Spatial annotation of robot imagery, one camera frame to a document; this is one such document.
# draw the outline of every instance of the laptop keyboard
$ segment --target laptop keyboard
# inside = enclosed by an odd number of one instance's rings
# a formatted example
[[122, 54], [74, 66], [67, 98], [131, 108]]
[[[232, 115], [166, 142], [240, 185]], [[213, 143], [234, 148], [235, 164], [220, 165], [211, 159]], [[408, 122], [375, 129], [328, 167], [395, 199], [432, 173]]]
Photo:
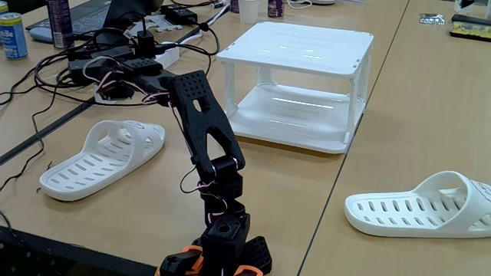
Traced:
[[[74, 34], [81, 34], [86, 31], [96, 31], [104, 26], [104, 21], [106, 20], [107, 12], [109, 11], [109, 6], [102, 8], [99, 12], [94, 14], [84, 16], [75, 20], [71, 23]], [[51, 25], [49, 20], [39, 23], [37, 27], [50, 28]]]

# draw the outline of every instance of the light wooden table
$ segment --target light wooden table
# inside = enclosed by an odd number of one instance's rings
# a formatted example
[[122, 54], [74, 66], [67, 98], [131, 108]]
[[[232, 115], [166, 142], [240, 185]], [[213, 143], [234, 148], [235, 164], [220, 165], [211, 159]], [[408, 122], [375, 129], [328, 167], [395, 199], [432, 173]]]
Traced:
[[[71, 6], [79, 5], [83, 2], [85, 2], [85, 0], [70, 0]], [[199, 19], [206, 20], [214, 15], [214, 13], [213, 11], [204, 11], [198, 13], [198, 15]], [[24, 27], [26, 27], [47, 17], [48, 12], [46, 7], [41, 7], [22, 15], [22, 23]], [[155, 38], [158, 41], [177, 41], [192, 29], [193, 28], [191, 27], [184, 26], [182, 30], [156, 33]], [[20, 80], [31, 68], [36, 66], [42, 58], [59, 52], [59, 50], [54, 49], [51, 44], [33, 41], [27, 31], [25, 32], [25, 37], [29, 55], [24, 60], [8, 61], [5, 57], [3, 48], [0, 48], [0, 72], [2, 73], [0, 75], [1, 92], [10, 91], [10, 87]], [[44, 69], [41, 76], [44, 77], [46, 81], [55, 84], [54, 77], [65, 67], [67, 67], [66, 61], [53, 64]], [[33, 78], [34, 77], [31, 77], [21, 84], [16, 91], [23, 91], [34, 85]], [[84, 100], [92, 96], [91, 89], [87, 88], [79, 90], [60, 89], [58, 92]], [[0, 96], [0, 101], [4, 101], [7, 98], [8, 95], [2, 95]], [[50, 101], [51, 94], [45, 93], [41, 89], [35, 89], [28, 94], [15, 95], [14, 100], [8, 106], [0, 107], [0, 130], [4, 130], [2, 131], [0, 139], [0, 156], [34, 134], [31, 115], [46, 108]], [[39, 129], [41, 130], [50, 123], [53, 123], [56, 119], [73, 110], [79, 104], [79, 102], [66, 101], [64, 98], [56, 100], [54, 106], [48, 112], [36, 116]]]
[[301, 276], [489, 274], [488, 238], [380, 238], [344, 217], [349, 195], [408, 191], [442, 170], [491, 183], [491, 47], [421, 12], [450, 22], [453, 3], [410, 0]]
[[[373, 82], [406, 3], [405, 0], [367, 0], [362, 6], [338, 3], [303, 11], [287, 8], [285, 21], [373, 33], [376, 40]], [[250, 25], [240, 24], [238, 15], [227, 14], [213, 28], [225, 47]], [[208, 35], [203, 43], [194, 43], [213, 49], [213, 39]], [[170, 70], [181, 74], [200, 68], [206, 68], [206, 59], [187, 51]], [[239, 85], [244, 82], [243, 92], [238, 95], [243, 97], [246, 85], [252, 85], [245, 81], [253, 79], [254, 71], [240, 68], [238, 72]], [[220, 101], [222, 76], [221, 65], [214, 63], [209, 78]], [[325, 80], [305, 80], [302, 76], [287, 81], [319, 87], [329, 84]], [[164, 148], [135, 172], [86, 199], [64, 203], [36, 193], [38, 177], [50, 161], [57, 164], [79, 152], [89, 129], [100, 120], [158, 123], [166, 129]], [[25, 176], [0, 193], [0, 208], [19, 230], [152, 265], [159, 265], [166, 255], [180, 251], [202, 233], [202, 200], [197, 194], [184, 195], [179, 191], [179, 181], [191, 164], [170, 110], [92, 107], [54, 131], [45, 142], [46, 154]], [[296, 274], [344, 156], [248, 140], [240, 146], [246, 167], [241, 171], [244, 194], [239, 201], [252, 215], [249, 237], [266, 237], [274, 259], [273, 275]], [[32, 147], [0, 167], [0, 175], [16, 171], [35, 150]], [[214, 145], [209, 151], [212, 156], [219, 154]], [[188, 187], [194, 183], [195, 176], [186, 180]]]

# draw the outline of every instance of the white slide sandal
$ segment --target white slide sandal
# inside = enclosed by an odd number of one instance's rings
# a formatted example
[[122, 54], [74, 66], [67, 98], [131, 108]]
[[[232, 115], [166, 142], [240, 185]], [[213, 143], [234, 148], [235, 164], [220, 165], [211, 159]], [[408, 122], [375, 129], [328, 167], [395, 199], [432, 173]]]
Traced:
[[489, 237], [491, 186], [458, 172], [439, 172], [409, 192], [351, 195], [344, 213], [356, 229], [369, 235]]
[[63, 201], [82, 199], [143, 165], [164, 140], [165, 130], [155, 124], [101, 121], [92, 127], [79, 154], [43, 173], [41, 189]]

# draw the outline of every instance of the white plastic shelf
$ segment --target white plastic shelf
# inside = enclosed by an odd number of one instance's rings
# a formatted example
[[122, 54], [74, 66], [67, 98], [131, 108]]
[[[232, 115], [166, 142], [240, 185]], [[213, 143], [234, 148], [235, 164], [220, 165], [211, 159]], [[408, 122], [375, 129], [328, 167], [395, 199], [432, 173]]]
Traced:
[[[226, 113], [236, 135], [325, 153], [344, 153], [364, 112], [373, 35], [258, 23], [217, 55], [225, 65]], [[258, 68], [256, 86], [235, 103], [234, 64]], [[271, 69], [350, 79], [351, 91], [335, 94], [286, 87]]]

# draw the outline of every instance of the robotic arm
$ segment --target robotic arm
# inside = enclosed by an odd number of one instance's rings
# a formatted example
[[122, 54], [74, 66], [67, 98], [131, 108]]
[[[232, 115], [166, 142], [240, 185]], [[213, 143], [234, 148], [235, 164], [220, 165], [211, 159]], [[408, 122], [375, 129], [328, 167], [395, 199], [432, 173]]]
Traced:
[[[151, 59], [121, 62], [126, 81], [155, 96], [163, 107], [176, 108], [183, 135], [201, 182], [198, 190], [205, 202], [206, 230], [183, 252], [167, 256], [160, 276], [262, 276], [271, 271], [272, 259], [263, 237], [246, 242], [250, 215], [236, 199], [242, 195], [238, 171], [246, 162], [232, 127], [213, 96], [203, 71], [175, 75]], [[206, 138], [211, 135], [225, 155], [210, 159]]]

